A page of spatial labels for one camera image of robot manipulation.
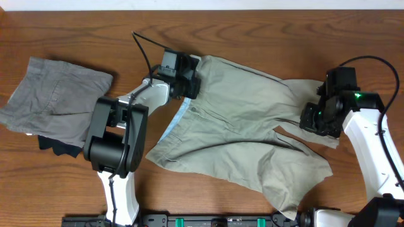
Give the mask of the khaki green shorts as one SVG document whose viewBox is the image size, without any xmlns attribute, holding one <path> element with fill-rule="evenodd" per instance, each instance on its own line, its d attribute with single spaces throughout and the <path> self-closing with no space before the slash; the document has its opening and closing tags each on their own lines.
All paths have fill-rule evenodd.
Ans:
<svg viewBox="0 0 404 227">
<path fill-rule="evenodd" d="M 333 172 L 307 143 L 339 141 L 300 128 L 319 81 L 280 79 L 220 57 L 197 67 L 201 88 L 186 98 L 146 158 L 173 172 L 200 173 L 262 193 L 294 219 L 304 196 Z"/>
</svg>

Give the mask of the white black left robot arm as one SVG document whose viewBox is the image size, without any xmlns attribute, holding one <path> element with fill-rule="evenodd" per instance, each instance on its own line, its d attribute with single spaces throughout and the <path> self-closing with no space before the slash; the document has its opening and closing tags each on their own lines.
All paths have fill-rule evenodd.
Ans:
<svg viewBox="0 0 404 227">
<path fill-rule="evenodd" d="M 93 111 L 83 148 L 84 158 L 102 182 L 107 202 L 104 216 L 85 226 L 132 226 L 140 205 L 136 200 L 134 172 L 145 147 L 148 117 L 171 99 L 195 99 L 201 79 L 201 58 L 165 50 L 162 63 L 149 68 L 141 84 L 118 98 L 100 97 Z"/>
</svg>

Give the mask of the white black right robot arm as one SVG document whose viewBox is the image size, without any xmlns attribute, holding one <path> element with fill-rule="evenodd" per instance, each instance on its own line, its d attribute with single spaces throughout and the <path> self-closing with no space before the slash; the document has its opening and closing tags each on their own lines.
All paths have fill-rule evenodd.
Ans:
<svg viewBox="0 0 404 227">
<path fill-rule="evenodd" d="M 349 138 L 365 182 L 367 204 L 356 215 L 335 208 L 311 208 L 301 226 L 398 226 L 403 217 L 403 163 L 389 133 L 378 94 L 340 91 L 308 103 L 300 126 L 310 132 Z"/>
</svg>

